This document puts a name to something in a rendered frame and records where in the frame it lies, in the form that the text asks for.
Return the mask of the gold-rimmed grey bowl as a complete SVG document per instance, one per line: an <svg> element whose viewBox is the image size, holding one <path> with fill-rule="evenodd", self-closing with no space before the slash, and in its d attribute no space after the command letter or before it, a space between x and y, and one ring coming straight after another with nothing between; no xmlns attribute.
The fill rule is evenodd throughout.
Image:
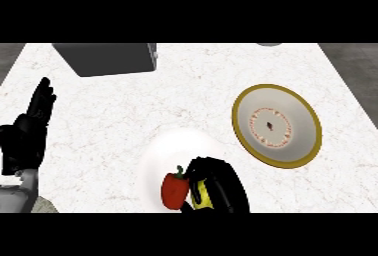
<svg viewBox="0 0 378 256"><path fill-rule="evenodd" d="M314 159L322 146L320 120L286 87L258 84L240 92L232 126L245 150L267 165L294 169Z"/></svg>

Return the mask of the dark grey box appliance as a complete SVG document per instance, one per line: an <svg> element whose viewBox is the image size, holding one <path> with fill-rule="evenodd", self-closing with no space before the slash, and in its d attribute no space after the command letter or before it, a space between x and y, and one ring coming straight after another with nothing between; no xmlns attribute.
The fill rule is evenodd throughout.
<svg viewBox="0 0 378 256"><path fill-rule="evenodd" d="M155 43L53 43L79 77L156 70Z"/></svg>

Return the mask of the white plate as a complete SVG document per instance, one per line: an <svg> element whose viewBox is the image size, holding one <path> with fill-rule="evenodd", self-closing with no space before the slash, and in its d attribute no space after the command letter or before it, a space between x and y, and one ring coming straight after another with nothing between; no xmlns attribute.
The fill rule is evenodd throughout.
<svg viewBox="0 0 378 256"><path fill-rule="evenodd" d="M192 128L168 130L155 137L137 166L136 195L143 212L178 213L178 210L168 210L161 201L165 175L177 172L177 166L187 168L196 157L223 159L224 152L221 143Z"/></svg>

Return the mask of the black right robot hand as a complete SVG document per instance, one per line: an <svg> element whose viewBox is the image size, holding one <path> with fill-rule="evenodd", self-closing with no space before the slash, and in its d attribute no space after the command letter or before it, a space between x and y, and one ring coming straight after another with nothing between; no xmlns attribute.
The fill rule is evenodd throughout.
<svg viewBox="0 0 378 256"><path fill-rule="evenodd" d="M184 202L181 213L248 213L249 203L245 189L230 164L211 157L196 157L187 166L184 177L189 179L192 201L201 203L195 190L196 182L204 180L212 209L195 210L192 203Z"/></svg>

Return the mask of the red bell pepper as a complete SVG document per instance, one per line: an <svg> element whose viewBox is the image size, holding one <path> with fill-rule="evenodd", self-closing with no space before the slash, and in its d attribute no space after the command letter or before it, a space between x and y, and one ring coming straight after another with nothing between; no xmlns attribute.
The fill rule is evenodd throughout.
<svg viewBox="0 0 378 256"><path fill-rule="evenodd" d="M170 210L178 210L189 193L189 180L184 178L183 167L177 166L177 172L168 173L161 185L161 200Z"/></svg>

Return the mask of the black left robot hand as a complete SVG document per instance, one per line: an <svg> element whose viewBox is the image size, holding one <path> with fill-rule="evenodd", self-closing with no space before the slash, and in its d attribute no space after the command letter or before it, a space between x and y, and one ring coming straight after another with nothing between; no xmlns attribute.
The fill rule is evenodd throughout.
<svg viewBox="0 0 378 256"><path fill-rule="evenodd" d="M12 125L0 125L1 174L12 176L23 169L37 169L46 150L47 126L56 95L50 80L43 77L32 93L26 112Z"/></svg>

